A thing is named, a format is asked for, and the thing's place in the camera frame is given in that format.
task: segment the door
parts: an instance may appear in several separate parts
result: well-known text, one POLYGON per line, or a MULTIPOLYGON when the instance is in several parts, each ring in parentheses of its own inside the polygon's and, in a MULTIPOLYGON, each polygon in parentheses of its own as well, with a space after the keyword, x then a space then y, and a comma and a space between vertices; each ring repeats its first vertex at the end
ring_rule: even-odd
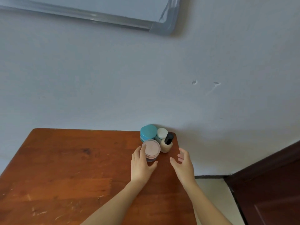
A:
POLYGON ((225 181, 249 225, 300 224, 300 142, 225 181))

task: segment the right hand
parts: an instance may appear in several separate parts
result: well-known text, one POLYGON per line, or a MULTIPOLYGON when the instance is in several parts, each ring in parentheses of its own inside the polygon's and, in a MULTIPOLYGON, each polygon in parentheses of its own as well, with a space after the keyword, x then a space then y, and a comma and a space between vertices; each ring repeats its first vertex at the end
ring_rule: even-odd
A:
POLYGON ((177 156, 178 156, 178 161, 181 162, 181 164, 176 162, 175 159, 173 159, 172 157, 170 158, 170 162, 177 174, 179 181, 181 182, 183 187, 186 188, 189 185, 196 183, 195 175, 194 175, 194 167, 190 160, 189 153, 182 148, 179 148, 179 151, 181 153, 178 154, 177 156))

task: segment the baseboard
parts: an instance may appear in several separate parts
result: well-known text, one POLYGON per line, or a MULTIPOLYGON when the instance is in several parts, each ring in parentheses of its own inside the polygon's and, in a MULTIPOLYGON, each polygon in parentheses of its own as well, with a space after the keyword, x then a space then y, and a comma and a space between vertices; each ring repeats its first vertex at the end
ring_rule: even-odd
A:
POLYGON ((200 179, 200 178, 226 178, 229 175, 196 175, 195 179, 200 179))

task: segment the tiled floor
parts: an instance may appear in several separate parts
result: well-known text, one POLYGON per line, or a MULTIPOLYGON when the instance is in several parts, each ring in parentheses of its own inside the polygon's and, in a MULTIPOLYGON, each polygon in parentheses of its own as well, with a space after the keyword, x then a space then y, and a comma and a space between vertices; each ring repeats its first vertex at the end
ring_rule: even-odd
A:
MULTIPOLYGON (((196 181, 208 199, 233 225, 245 225, 234 198, 223 179, 197 179, 196 181)), ((197 215, 196 219, 197 224, 200 225, 197 215)))

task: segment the white lid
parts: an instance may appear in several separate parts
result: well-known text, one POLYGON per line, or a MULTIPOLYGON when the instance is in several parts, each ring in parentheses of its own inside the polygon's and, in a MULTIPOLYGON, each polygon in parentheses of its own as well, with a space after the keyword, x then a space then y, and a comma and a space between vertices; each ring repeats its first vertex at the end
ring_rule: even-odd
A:
POLYGON ((159 139, 164 139, 165 137, 167 137, 167 135, 168 131, 165 128, 159 128, 157 130, 156 136, 158 136, 159 139))

